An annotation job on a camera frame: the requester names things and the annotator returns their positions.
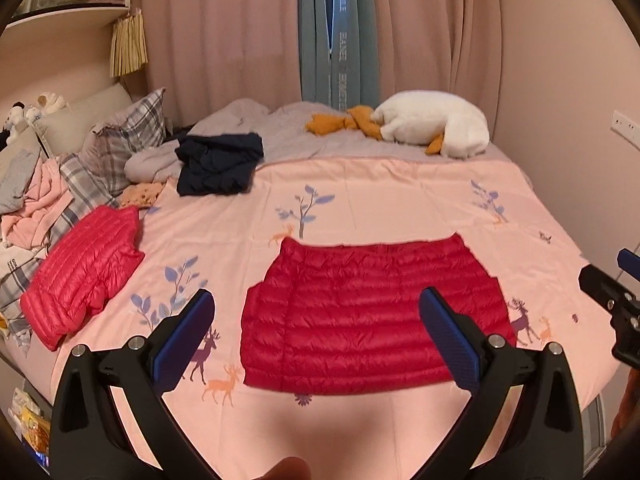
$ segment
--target metal screw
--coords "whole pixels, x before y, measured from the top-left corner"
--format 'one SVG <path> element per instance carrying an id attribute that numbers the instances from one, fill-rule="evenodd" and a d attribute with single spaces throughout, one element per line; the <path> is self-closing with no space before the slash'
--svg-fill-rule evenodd
<path id="1" fill-rule="evenodd" d="M 145 338 L 141 335 L 137 335 L 129 339 L 127 346 L 132 350 L 140 350 L 145 345 Z"/>
<path id="2" fill-rule="evenodd" d="M 76 345 L 72 348 L 71 350 L 71 355 L 73 357 L 80 357 L 82 354 L 84 354 L 84 351 L 86 350 L 86 346 L 84 345 Z"/>
<path id="3" fill-rule="evenodd" d="M 560 355 L 564 349 L 562 348 L 562 345 L 560 343 L 549 343 L 549 351 L 553 354 L 553 355 Z"/>
<path id="4" fill-rule="evenodd" d="M 499 334 L 491 334 L 488 338 L 489 344 L 494 348 L 503 348 L 507 342 Z"/>

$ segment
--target pink clothing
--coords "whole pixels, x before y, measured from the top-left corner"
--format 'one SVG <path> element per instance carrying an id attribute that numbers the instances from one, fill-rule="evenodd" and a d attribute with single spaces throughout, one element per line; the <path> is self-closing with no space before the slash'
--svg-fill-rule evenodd
<path id="1" fill-rule="evenodd" d="M 138 209 L 101 205 L 49 253 L 20 307 L 43 345 L 54 351 L 127 283 L 145 254 L 135 247 Z"/>
<path id="2" fill-rule="evenodd" d="M 2 216 L 2 241 L 25 249 L 44 245 L 47 232 L 73 198 L 58 162 L 53 158 L 39 160 L 24 195 L 24 206 Z"/>

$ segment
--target gray blanket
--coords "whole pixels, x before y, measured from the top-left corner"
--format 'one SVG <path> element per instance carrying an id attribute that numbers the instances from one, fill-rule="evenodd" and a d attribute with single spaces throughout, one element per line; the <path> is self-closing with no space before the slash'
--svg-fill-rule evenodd
<path id="1" fill-rule="evenodd" d="M 0 179 L 0 215 L 18 211 L 24 205 L 24 192 L 33 178 L 39 152 L 20 150 Z"/>
<path id="2" fill-rule="evenodd" d="M 308 160 L 334 156 L 386 157 L 411 162 L 458 162 L 439 155 L 427 156 L 424 147 L 392 142 L 379 142 L 365 137 L 359 130 L 342 130 L 327 136 L 315 136 L 305 129 L 312 114 L 339 115 L 333 108 L 309 102 L 299 102 L 279 108 L 274 113 L 251 99 L 238 99 L 222 110 L 201 120 L 189 135 L 216 136 L 255 132 L 262 137 L 264 161 L 260 166 L 287 160 Z M 132 182 L 165 182 L 169 176 L 178 178 L 182 163 L 175 155 L 177 140 L 158 148 L 148 148 L 131 157 L 125 167 Z M 472 160 L 509 159 L 490 144 Z"/>

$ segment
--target wall shelf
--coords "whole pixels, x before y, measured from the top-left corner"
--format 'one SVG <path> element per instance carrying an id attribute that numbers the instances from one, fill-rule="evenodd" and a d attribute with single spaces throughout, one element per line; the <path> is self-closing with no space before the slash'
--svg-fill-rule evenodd
<path id="1" fill-rule="evenodd" d="M 0 58 L 26 46 L 105 27 L 128 12 L 124 6 L 79 7 L 18 20 L 9 24 L 0 36 Z"/>

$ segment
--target red down jacket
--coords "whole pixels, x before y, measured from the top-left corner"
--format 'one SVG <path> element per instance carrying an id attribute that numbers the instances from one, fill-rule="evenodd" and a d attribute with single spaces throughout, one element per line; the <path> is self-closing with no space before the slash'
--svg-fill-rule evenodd
<path id="1" fill-rule="evenodd" d="M 24 317 L 53 351 L 127 283 L 145 254 L 134 240 L 135 207 L 101 205 L 81 219 L 51 250 L 20 297 Z"/>
<path id="2" fill-rule="evenodd" d="M 240 359 L 248 386 L 364 394 L 450 380 L 418 313 L 436 286 L 454 311 L 511 344 L 496 278 L 455 234 L 434 242 L 309 247 L 292 238 L 247 291 Z"/>

